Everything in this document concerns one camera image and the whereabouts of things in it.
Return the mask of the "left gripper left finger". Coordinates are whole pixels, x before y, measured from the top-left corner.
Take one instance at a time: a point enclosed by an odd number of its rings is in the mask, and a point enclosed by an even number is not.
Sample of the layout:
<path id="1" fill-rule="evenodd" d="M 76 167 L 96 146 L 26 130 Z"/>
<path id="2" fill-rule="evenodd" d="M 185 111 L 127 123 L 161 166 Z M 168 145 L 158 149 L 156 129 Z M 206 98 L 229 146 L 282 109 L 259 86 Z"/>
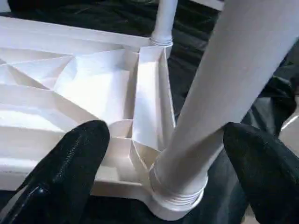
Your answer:
<path id="1" fill-rule="evenodd" d="M 0 211 L 0 222 L 79 223 L 109 142 L 110 131 L 102 120 L 67 132 Z"/>

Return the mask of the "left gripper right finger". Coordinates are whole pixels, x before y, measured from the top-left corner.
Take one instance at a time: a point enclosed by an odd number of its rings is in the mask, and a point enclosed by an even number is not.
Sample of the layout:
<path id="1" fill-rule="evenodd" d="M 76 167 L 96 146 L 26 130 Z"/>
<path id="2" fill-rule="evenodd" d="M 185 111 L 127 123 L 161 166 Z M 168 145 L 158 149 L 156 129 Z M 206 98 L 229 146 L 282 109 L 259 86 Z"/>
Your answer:
<path id="1" fill-rule="evenodd" d="M 227 123 L 223 144 L 261 224 L 299 222 L 299 159 L 276 136 L 253 126 Z"/>

